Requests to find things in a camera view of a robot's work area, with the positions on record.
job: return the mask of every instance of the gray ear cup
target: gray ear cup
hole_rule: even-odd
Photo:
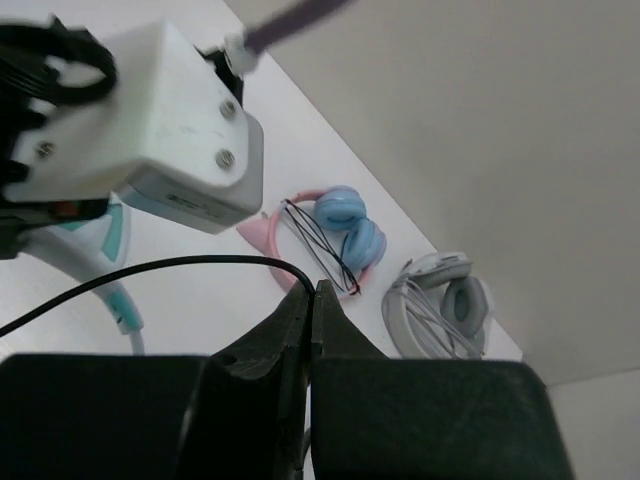
[[[440,314],[462,335],[471,339],[482,328],[489,302],[475,277],[452,280],[440,306]]]
[[[464,278],[471,273],[471,262],[458,260],[441,262],[433,270],[411,276],[411,280],[423,290],[439,287],[456,278]]]

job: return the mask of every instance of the screw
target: screw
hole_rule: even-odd
[[[233,156],[233,153],[231,153],[229,150],[220,150],[216,154],[216,163],[223,170],[229,170],[231,167],[233,167],[235,161],[236,159]]]
[[[236,104],[231,100],[225,100],[220,104],[220,113],[227,120],[233,120],[236,116]]]
[[[41,159],[45,159],[47,158],[49,155],[51,155],[56,149],[56,146],[51,143],[51,142],[40,142],[38,145],[36,145],[36,155],[38,155],[38,157],[40,157]]]

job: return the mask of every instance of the headphone cushion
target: headphone cushion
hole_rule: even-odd
[[[465,278],[471,273],[471,262],[468,260],[443,263],[433,270],[412,275],[412,280],[423,290],[436,288],[452,280]]]
[[[342,261],[349,270],[364,270],[382,259],[386,245],[385,234],[374,222],[363,218],[349,230],[344,239]]]
[[[367,207],[353,188],[333,187],[316,200],[313,218],[326,230],[349,230],[367,218]]]
[[[489,315],[490,305],[482,282],[475,277],[452,280],[440,306],[440,313],[466,338],[473,338]]]

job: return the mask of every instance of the gray wall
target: gray wall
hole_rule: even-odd
[[[227,0],[245,22],[287,0]],[[276,60],[549,384],[640,366],[640,2],[360,0]]]

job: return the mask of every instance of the black strap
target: black strap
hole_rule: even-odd
[[[60,85],[58,71],[44,63],[48,56],[94,67],[104,77],[89,85]],[[54,105],[82,105],[106,97],[117,80],[113,56],[87,30],[68,30],[57,18],[49,28],[0,25],[0,98],[17,93]]]

